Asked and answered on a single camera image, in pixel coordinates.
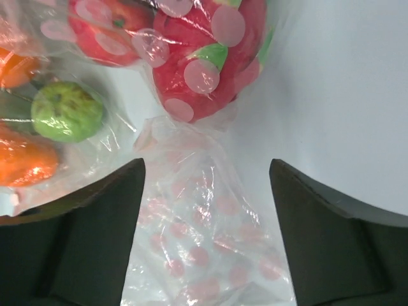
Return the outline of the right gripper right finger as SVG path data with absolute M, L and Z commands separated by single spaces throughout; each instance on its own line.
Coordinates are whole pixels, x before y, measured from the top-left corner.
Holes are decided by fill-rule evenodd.
M 298 305 L 406 305 L 407 217 L 280 159 L 270 183 Z

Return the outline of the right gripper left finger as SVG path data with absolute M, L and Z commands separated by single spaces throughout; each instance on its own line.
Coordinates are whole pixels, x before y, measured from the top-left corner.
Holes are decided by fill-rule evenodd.
M 145 182 L 134 159 L 107 177 L 1 218 L 2 305 L 119 305 Z

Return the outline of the clear pink zip bag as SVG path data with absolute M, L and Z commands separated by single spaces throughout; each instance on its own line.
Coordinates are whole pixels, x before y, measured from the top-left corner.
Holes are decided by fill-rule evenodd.
M 167 117 L 135 143 L 145 183 L 122 305 L 294 305 L 285 254 L 220 145 Z

